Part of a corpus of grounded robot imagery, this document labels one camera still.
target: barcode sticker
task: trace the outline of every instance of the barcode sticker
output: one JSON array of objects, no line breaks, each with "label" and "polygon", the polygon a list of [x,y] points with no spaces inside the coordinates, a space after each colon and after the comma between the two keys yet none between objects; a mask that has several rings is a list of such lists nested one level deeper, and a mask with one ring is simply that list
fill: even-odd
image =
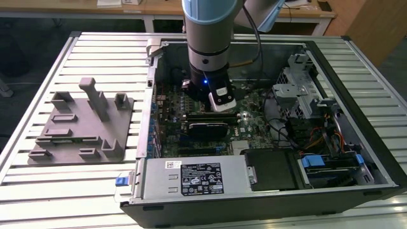
[{"label": "barcode sticker", "polygon": [[166,168],[181,168],[182,161],[166,161]]}]

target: white label sticker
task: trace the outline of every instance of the white label sticker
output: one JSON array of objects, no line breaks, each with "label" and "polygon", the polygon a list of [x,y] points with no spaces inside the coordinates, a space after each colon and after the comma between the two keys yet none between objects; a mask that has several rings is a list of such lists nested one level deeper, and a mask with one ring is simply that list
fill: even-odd
[{"label": "white label sticker", "polygon": [[181,168],[182,161],[166,161],[166,168]]},{"label": "white label sticker", "polygon": [[142,13],[139,10],[123,10],[123,13]]},{"label": "white label sticker", "polygon": [[217,94],[224,96],[229,93],[229,89],[226,87],[217,89]]}]

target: floor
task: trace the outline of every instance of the floor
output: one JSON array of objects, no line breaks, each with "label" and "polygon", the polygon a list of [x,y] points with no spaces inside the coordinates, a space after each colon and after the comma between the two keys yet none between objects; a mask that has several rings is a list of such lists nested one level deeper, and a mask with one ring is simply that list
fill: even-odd
[{"label": "floor", "polygon": [[[158,21],[155,28],[158,32],[181,32],[182,23],[178,21]],[[145,24],[141,20],[59,21],[53,19],[0,18],[0,36],[6,34],[14,36],[31,67],[30,72],[21,77],[7,77],[0,74],[0,78],[11,84],[10,87],[14,90],[11,98],[0,97],[0,152],[9,141],[7,136],[14,133],[71,31],[145,32]],[[407,99],[406,80],[404,78],[407,76],[406,52],[407,39],[402,41],[380,68],[405,99]]]}]

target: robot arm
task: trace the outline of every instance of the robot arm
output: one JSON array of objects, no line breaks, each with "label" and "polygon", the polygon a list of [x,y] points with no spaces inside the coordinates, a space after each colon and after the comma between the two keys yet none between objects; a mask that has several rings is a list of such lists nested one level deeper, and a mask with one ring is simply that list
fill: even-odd
[{"label": "robot arm", "polygon": [[[284,4],[285,0],[249,0],[245,5],[252,10],[262,9],[262,15],[272,18],[274,24],[281,11],[278,2]],[[191,68],[187,90],[197,91],[195,98],[210,102],[217,112],[237,106],[229,76],[229,48],[242,7],[244,0],[183,0]]]}]

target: black cable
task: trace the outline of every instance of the black cable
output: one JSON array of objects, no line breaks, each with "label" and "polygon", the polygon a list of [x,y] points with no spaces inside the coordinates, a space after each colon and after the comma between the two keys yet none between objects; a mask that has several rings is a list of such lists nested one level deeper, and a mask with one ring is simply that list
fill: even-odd
[{"label": "black cable", "polygon": [[257,56],[254,57],[253,60],[246,61],[244,63],[232,64],[230,67],[234,68],[234,67],[246,66],[246,65],[254,63],[261,58],[261,70],[260,70],[261,73],[260,73],[260,76],[258,76],[258,83],[260,83],[260,81],[262,79],[262,75],[264,75],[264,48],[262,48],[262,39],[261,39],[261,34],[260,34],[260,31],[258,31],[257,23],[254,21],[253,16],[250,15],[250,12],[249,12],[249,10],[248,10],[245,5],[244,5],[244,11],[245,11],[245,14],[246,14],[250,26],[253,27],[253,30],[256,32],[256,37],[257,37],[257,41],[258,41],[258,53],[257,53]]},{"label": "black cable", "polygon": [[292,7],[288,5],[288,3],[285,2],[285,5],[289,7],[289,12],[290,12],[290,23],[293,22],[293,16],[292,16]]},{"label": "black cable", "polygon": [[[268,124],[270,124],[270,122],[273,121],[273,120],[280,120],[281,122],[286,122],[286,120],[284,119],[284,118],[272,118],[270,120],[268,120],[268,118],[266,118],[266,112],[265,112],[265,108],[266,108],[266,100],[269,99],[269,94],[273,92],[273,88],[268,91],[268,93],[266,93],[266,98],[265,98],[265,100],[264,100],[264,117],[265,117],[265,120],[268,121]],[[288,141],[290,142],[290,144],[292,144],[292,146],[296,148],[296,149],[298,149],[298,150],[302,150],[302,151],[305,151],[305,152],[308,152],[308,150],[304,148],[304,147],[301,147],[300,145],[298,145],[298,143],[285,134],[285,133],[282,133],[282,131],[278,129],[278,128],[276,128],[272,124],[270,124],[270,126],[272,126],[272,128],[288,139]]]}]

